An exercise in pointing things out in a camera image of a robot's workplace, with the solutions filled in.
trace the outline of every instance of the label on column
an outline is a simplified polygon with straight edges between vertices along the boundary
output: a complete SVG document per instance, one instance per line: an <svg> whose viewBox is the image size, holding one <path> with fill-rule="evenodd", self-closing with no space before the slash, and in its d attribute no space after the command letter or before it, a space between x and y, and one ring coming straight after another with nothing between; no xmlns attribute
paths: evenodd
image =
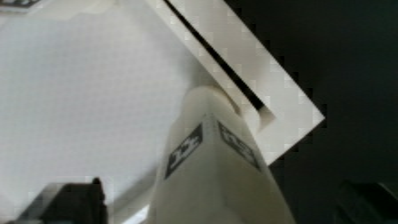
<svg viewBox="0 0 398 224"><path fill-rule="evenodd" d="M240 154L245 161L251 163L254 168L259 170L258 160L254 156L254 152L251 147L247 146L245 142L240 140L222 123L219 122L220 127L220 137L227 145L231 146L235 152Z"/></svg>
<svg viewBox="0 0 398 224"><path fill-rule="evenodd" d="M183 140L181 145L178 146L176 150L171 153L167 170L165 170L165 179L169 178L172 172L176 171L201 143L203 143L203 124L197 126L194 132L190 133L190 136Z"/></svg>

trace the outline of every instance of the white pillar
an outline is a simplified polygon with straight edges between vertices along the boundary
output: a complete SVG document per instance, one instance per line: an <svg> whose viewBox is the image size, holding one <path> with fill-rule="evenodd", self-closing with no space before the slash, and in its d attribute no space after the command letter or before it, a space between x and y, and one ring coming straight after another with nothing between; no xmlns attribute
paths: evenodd
<svg viewBox="0 0 398 224"><path fill-rule="evenodd" d="M201 87L171 129L147 224L243 223L295 221L227 97Z"/></svg>

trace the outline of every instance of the white surface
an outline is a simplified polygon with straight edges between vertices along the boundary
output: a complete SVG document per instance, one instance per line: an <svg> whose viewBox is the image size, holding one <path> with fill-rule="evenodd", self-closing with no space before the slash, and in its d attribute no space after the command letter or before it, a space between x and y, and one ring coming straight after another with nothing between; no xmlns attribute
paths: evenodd
<svg viewBox="0 0 398 224"><path fill-rule="evenodd" d="M2 6L0 15L68 20L82 12L105 12L114 4L115 0L41 0L28 8Z"/></svg>
<svg viewBox="0 0 398 224"><path fill-rule="evenodd" d="M2 26L4 26L5 22L7 22L7 17L0 16L0 30L2 30Z"/></svg>
<svg viewBox="0 0 398 224"><path fill-rule="evenodd" d="M156 167L206 71L146 3L0 30L0 222L50 182L105 183L114 202Z"/></svg>
<svg viewBox="0 0 398 224"><path fill-rule="evenodd" d="M270 164L304 138L323 115L224 0L171 0L268 109L256 111L163 0L147 0L240 107Z"/></svg>
<svg viewBox="0 0 398 224"><path fill-rule="evenodd" d="M135 213L133 217L123 222L123 224L142 224L147 216L149 205Z"/></svg>

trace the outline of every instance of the ceiling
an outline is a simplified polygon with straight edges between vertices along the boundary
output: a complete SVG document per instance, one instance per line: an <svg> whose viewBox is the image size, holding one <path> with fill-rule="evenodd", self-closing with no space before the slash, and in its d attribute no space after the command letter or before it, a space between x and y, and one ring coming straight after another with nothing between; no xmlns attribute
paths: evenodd
<svg viewBox="0 0 398 224"><path fill-rule="evenodd" d="M153 184L185 93L213 84L146 2L123 3L0 29L0 222L50 182L100 176L123 206Z"/></svg>

